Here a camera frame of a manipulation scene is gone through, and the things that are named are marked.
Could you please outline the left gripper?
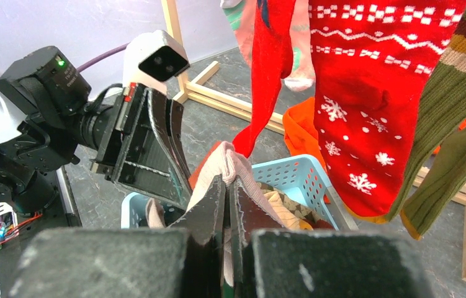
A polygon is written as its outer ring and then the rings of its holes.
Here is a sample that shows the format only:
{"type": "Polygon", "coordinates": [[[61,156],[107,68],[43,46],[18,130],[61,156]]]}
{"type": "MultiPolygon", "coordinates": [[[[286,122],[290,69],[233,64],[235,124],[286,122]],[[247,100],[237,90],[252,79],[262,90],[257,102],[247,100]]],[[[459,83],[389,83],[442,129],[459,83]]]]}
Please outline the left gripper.
{"type": "Polygon", "coordinates": [[[163,152],[174,205],[186,210],[192,188],[181,142],[184,106],[141,83],[124,88],[113,105],[90,109],[90,170],[122,186],[159,186],[163,152]]]}

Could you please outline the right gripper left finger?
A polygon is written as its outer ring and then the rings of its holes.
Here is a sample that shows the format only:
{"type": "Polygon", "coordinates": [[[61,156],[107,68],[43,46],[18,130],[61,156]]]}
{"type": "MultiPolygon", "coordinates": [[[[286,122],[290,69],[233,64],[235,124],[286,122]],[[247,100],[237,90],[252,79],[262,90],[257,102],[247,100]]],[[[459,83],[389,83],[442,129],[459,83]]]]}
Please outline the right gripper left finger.
{"type": "Polygon", "coordinates": [[[221,297],[227,186],[213,177],[203,198],[169,226],[167,297],[221,297]]]}

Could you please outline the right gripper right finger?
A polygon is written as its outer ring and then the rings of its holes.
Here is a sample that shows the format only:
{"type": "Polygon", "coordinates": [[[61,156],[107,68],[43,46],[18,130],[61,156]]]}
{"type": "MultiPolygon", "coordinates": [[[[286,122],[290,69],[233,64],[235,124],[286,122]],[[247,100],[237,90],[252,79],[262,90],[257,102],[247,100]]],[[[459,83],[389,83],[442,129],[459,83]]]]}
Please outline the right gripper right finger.
{"type": "Polygon", "coordinates": [[[261,246],[258,240],[264,229],[283,226],[254,202],[239,177],[229,187],[229,215],[234,296],[284,296],[287,276],[269,259],[269,248],[261,246]]]}

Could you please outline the grey beige sock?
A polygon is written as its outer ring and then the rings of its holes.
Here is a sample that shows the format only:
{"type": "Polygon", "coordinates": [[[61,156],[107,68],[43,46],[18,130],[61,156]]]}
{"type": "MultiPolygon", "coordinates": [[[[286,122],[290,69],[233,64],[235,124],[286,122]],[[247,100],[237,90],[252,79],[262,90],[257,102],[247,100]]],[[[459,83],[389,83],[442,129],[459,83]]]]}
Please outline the grey beige sock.
{"type": "MultiPolygon", "coordinates": [[[[193,188],[193,193],[190,198],[188,209],[193,208],[203,198],[206,190],[208,189],[212,179],[216,175],[222,175],[223,182],[229,186],[237,176],[243,181],[244,187],[247,190],[248,195],[251,196],[258,207],[261,207],[263,211],[269,214],[276,222],[280,224],[280,227],[284,226],[284,221],[279,218],[277,212],[270,205],[269,201],[265,198],[261,191],[261,188],[254,180],[253,169],[251,163],[242,154],[235,152],[235,148],[232,143],[219,142],[216,143],[214,148],[207,156],[206,161],[201,165],[199,174],[196,175],[197,179],[193,188]]],[[[155,199],[149,199],[145,215],[147,224],[150,228],[165,228],[163,207],[155,199]]],[[[233,286],[234,273],[233,263],[231,254],[231,228],[225,228],[224,236],[224,263],[223,263],[223,274],[225,282],[229,286],[233,286]]]]}

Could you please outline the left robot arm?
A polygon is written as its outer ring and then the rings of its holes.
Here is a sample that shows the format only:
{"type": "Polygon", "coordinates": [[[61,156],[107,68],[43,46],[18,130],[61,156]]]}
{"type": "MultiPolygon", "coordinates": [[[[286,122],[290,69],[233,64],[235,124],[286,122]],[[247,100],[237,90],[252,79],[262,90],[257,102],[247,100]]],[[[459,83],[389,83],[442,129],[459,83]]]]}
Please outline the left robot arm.
{"type": "Polygon", "coordinates": [[[187,207],[189,169],[181,144],[183,106],[164,83],[189,67],[178,45],[128,45],[128,76],[105,104],[55,46],[15,61],[0,77],[0,203],[31,217],[58,195],[47,177],[96,152],[93,172],[114,184],[187,207]]]}

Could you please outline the cream ribbed sock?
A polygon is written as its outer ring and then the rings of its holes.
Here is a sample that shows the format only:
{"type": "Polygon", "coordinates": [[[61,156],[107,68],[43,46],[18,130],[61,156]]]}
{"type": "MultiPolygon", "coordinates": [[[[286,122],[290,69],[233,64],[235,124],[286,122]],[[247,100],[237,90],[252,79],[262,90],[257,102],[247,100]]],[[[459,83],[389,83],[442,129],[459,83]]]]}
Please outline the cream ribbed sock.
{"type": "Polygon", "coordinates": [[[269,201],[271,207],[286,228],[290,230],[313,230],[313,227],[309,223],[298,218],[284,206],[281,196],[277,191],[266,192],[264,197],[269,201]]]}

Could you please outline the light blue plastic basket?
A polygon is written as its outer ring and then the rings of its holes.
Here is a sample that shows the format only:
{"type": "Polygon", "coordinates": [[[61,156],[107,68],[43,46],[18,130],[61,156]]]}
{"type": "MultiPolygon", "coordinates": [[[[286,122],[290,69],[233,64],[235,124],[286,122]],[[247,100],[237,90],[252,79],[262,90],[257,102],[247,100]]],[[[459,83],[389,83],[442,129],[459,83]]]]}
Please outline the light blue plastic basket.
{"type": "Polygon", "coordinates": [[[315,157],[291,156],[259,163],[252,168],[257,182],[273,186],[291,200],[313,209],[336,230],[358,229],[315,157]]]}

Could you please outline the red bear sock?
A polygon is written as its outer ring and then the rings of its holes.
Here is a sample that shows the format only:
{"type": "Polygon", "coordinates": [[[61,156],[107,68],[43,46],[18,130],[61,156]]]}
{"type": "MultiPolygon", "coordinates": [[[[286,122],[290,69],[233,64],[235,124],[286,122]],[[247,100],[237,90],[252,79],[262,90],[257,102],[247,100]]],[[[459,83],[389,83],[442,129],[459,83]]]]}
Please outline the red bear sock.
{"type": "Polygon", "coordinates": [[[292,72],[290,26],[294,0],[257,1],[251,64],[251,123],[236,135],[237,153],[249,157],[274,111],[281,80],[292,72]]]}

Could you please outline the pink patterned sock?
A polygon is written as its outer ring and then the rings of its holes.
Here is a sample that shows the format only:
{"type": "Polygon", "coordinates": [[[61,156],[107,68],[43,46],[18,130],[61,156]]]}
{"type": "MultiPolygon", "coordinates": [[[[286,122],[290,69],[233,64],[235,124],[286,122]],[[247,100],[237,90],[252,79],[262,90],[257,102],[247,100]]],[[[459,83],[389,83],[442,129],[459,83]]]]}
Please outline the pink patterned sock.
{"type": "MultiPolygon", "coordinates": [[[[220,1],[220,7],[235,34],[240,53],[248,66],[251,66],[252,60],[255,4],[256,1],[220,1]]],[[[291,74],[284,79],[284,84],[289,90],[295,92],[304,91],[312,87],[315,82],[310,53],[310,23],[307,8],[307,0],[295,2],[290,26],[293,67],[291,74]]]]}

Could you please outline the red snowflake sock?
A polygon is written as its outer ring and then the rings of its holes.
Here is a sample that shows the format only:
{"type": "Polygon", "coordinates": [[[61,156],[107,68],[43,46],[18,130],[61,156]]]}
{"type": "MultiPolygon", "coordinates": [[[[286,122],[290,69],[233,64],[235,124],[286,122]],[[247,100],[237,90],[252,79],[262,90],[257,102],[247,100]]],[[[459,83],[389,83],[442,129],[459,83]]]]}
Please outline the red snowflake sock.
{"type": "Polygon", "coordinates": [[[421,93],[466,1],[310,1],[314,124],[328,176],[359,217],[400,191],[421,93]]]}

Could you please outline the wooden clothes rack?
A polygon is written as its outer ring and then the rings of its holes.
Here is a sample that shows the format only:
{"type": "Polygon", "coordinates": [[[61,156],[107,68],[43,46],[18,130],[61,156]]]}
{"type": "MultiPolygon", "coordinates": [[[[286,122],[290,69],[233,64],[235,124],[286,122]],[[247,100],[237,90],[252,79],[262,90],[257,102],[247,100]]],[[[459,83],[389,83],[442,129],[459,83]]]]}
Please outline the wooden clothes rack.
{"type": "MultiPolygon", "coordinates": [[[[466,53],[463,51],[450,50],[442,61],[452,65],[455,70],[466,73],[466,53]]],[[[251,120],[252,105],[250,103],[203,86],[219,68],[219,63],[213,61],[193,80],[190,80],[186,73],[181,74],[178,79],[180,91],[175,95],[175,100],[184,103],[190,99],[237,118],[251,120]]],[[[462,279],[466,282],[466,183],[458,190],[452,201],[465,207],[462,279]]]]}

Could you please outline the olive green striped sock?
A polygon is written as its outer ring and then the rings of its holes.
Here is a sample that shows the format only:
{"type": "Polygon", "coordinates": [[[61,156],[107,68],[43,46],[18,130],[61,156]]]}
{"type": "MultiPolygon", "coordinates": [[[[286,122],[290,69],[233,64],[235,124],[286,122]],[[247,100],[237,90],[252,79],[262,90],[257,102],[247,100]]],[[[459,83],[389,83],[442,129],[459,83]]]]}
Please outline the olive green striped sock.
{"type": "Polygon", "coordinates": [[[400,216],[420,239],[466,182],[466,11],[419,103],[405,179],[384,224],[400,216]]]}

